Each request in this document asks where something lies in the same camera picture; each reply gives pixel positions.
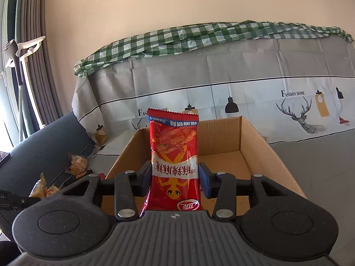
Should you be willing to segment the white puffed snack pack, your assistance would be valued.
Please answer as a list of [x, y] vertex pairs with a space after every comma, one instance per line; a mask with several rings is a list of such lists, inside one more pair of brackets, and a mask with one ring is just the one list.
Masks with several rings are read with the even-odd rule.
[[48, 186], [44, 173], [40, 174], [40, 179], [35, 183], [30, 193], [31, 198], [45, 199], [59, 192], [59, 188], [55, 185]]

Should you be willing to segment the red snack bag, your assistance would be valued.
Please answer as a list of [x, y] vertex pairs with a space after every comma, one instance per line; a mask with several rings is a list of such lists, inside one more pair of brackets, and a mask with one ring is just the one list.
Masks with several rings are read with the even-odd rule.
[[197, 125], [199, 116], [149, 109], [152, 177], [146, 211], [201, 210]]

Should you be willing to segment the clear bag of crackers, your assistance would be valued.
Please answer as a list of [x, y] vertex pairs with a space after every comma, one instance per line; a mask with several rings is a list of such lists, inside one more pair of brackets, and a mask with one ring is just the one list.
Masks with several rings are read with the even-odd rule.
[[79, 176], [87, 172], [88, 158], [78, 155], [69, 155], [70, 165], [66, 168], [66, 172], [74, 176]]

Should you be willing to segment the dark chocolate biscuit pack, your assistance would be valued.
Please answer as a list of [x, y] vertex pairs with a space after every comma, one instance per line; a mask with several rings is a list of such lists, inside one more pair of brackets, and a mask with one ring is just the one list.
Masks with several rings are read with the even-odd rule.
[[66, 179], [66, 181], [64, 183], [62, 183], [62, 185], [60, 185], [59, 189], [61, 190], [61, 189], [65, 188], [65, 187], [69, 186], [70, 184], [72, 184], [72, 183], [80, 180], [81, 178], [83, 178], [83, 177], [85, 177], [85, 176], [87, 176], [89, 174], [92, 174], [92, 173], [93, 173], [93, 171], [91, 169], [89, 169], [86, 172], [83, 172], [83, 173], [81, 173], [81, 174], [79, 174], [77, 176], [72, 175], [72, 176], [68, 177], [68, 179]]

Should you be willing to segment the brown cardboard box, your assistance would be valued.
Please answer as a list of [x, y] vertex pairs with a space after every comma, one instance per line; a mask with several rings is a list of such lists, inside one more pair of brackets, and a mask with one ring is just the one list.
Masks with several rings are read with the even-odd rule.
[[[255, 174], [260, 174], [298, 195], [303, 194], [286, 166], [246, 118], [199, 121], [197, 141], [198, 166], [205, 163], [211, 172], [223, 171], [242, 180], [251, 180]], [[138, 172], [147, 160], [151, 161], [149, 125], [134, 133], [108, 172], [108, 178], [115, 178], [126, 170]], [[215, 199], [206, 199], [201, 186], [200, 194], [201, 210], [212, 213]], [[135, 197], [139, 214], [149, 212], [141, 212], [146, 197]]]

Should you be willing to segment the blue sofa cushion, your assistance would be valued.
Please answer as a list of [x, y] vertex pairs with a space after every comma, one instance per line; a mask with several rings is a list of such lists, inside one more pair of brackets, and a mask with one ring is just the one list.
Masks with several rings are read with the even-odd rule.
[[1, 190], [29, 196], [44, 174], [46, 182], [60, 187], [70, 174], [69, 155], [88, 157], [95, 143], [73, 113], [61, 117], [18, 144], [1, 166]]

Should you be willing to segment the grey printed sofa cover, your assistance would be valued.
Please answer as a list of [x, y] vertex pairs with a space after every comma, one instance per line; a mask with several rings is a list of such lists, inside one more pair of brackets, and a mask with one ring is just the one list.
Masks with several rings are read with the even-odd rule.
[[79, 78], [72, 109], [107, 154], [147, 126], [147, 110], [243, 116], [276, 151], [307, 197], [331, 212], [331, 251], [354, 264], [354, 46], [320, 39], [229, 42], [142, 58]]

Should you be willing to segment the green checkered cloth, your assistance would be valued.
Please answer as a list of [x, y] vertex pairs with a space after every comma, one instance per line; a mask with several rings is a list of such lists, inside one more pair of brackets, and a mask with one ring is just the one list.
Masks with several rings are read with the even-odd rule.
[[354, 38], [338, 26], [284, 22], [212, 22], [177, 26], [120, 39], [101, 47], [74, 66], [74, 75], [87, 78], [96, 71], [133, 59], [180, 55], [233, 41], [258, 39], [320, 39], [337, 35]]

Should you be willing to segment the white floor stand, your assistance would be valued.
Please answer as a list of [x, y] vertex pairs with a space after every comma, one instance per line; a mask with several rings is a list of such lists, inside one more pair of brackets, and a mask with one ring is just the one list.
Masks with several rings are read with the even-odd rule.
[[6, 68], [11, 67], [15, 69], [16, 79], [18, 83], [18, 124], [19, 124], [19, 142], [24, 140], [24, 86], [28, 90], [30, 102], [39, 124], [42, 129], [45, 125], [39, 113], [39, 108], [34, 97], [32, 83], [30, 82], [30, 75], [28, 70], [28, 57], [36, 53], [41, 48], [41, 43], [45, 40], [45, 36], [40, 36], [30, 41], [17, 43], [14, 39], [10, 40], [2, 49], [9, 59], [5, 65]]

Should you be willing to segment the grey curtain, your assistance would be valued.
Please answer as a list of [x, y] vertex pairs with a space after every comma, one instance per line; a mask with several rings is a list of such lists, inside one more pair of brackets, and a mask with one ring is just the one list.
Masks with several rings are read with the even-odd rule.
[[[18, 83], [15, 69], [5, 67], [9, 57], [2, 49], [12, 39], [22, 43], [40, 36], [46, 36], [45, 0], [1, 0], [1, 73], [4, 76], [9, 106], [18, 131], [16, 143], [19, 143]], [[63, 115], [55, 89], [46, 39], [42, 41], [41, 48], [28, 57], [27, 65], [35, 101], [46, 127]], [[23, 113], [25, 140], [40, 130], [26, 86]]]

